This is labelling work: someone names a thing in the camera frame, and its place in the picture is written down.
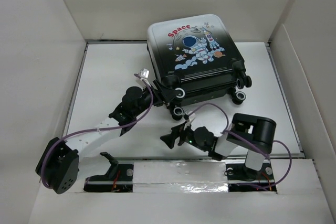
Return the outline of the black white space suitcase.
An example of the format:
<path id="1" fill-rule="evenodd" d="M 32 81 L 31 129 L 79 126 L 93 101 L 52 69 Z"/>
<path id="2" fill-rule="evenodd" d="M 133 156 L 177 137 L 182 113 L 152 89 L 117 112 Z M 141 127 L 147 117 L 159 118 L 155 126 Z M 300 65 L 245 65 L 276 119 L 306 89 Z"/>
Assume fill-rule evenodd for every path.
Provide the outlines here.
<path id="1" fill-rule="evenodd" d="M 236 105 L 246 99 L 242 89 L 251 87 L 251 77 L 218 16 L 205 14 L 152 24 L 146 44 L 158 83 L 178 91 L 166 106 L 174 120 L 182 118 L 187 105 L 225 95 Z"/>

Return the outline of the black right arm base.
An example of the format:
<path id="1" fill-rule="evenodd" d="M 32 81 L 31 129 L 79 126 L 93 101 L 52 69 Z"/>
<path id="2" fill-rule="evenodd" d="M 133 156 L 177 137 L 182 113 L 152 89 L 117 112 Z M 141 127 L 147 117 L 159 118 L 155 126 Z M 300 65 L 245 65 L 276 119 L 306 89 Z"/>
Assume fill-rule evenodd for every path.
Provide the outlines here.
<path id="1" fill-rule="evenodd" d="M 274 174 L 269 162 L 263 163 L 260 171 L 247 168 L 244 163 L 227 163 L 224 175 L 227 177 L 228 191 L 230 193 L 277 191 L 274 185 Z"/>

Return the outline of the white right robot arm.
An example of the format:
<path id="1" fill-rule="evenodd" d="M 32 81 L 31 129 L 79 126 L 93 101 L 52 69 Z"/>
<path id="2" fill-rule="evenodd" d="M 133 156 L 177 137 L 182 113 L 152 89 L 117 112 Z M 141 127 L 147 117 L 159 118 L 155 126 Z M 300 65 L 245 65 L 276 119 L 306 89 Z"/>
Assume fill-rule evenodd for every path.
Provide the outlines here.
<path id="1" fill-rule="evenodd" d="M 228 128 L 221 136 L 209 131 L 206 127 L 192 129 L 195 114 L 188 115 L 185 122 L 171 128 L 171 132 L 160 137 L 168 148 L 184 143 L 189 144 L 216 161 L 222 161 L 230 156 L 237 147 L 247 150 L 243 174 L 248 178 L 255 178 L 261 173 L 265 159 L 269 159 L 276 131 L 276 122 L 270 118 L 249 114 L 236 113 Z"/>

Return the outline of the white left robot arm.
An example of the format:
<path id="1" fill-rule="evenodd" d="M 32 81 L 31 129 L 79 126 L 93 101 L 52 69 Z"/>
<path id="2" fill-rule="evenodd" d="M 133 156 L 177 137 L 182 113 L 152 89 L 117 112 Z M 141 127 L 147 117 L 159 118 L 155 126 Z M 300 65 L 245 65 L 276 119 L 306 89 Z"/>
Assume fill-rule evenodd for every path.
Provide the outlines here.
<path id="1" fill-rule="evenodd" d="M 163 106 L 182 99 L 181 88 L 168 88 L 154 80 L 145 88 L 129 87 L 121 103 L 97 126 L 50 140 L 36 166 L 42 184 L 57 194 L 66 192 L 80 174 L 81 159 L 102 144 L 121 137 L 142 120 L 153 106 Z"/>

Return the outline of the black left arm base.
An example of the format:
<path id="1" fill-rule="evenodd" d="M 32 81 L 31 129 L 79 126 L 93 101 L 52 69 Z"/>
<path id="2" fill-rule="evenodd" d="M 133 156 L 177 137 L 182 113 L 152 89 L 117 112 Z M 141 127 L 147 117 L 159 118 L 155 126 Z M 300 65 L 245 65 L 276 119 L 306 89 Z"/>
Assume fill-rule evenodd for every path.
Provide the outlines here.
<path id="1" fill-rule="evenodd" d="M 107 152 L 101 152 L 100 156 L 109 162 L 109 167 L 102 175 L 87 177 L 83 190 L 88 193 L 133 192 L 134 164 L 119 163 Z"/>

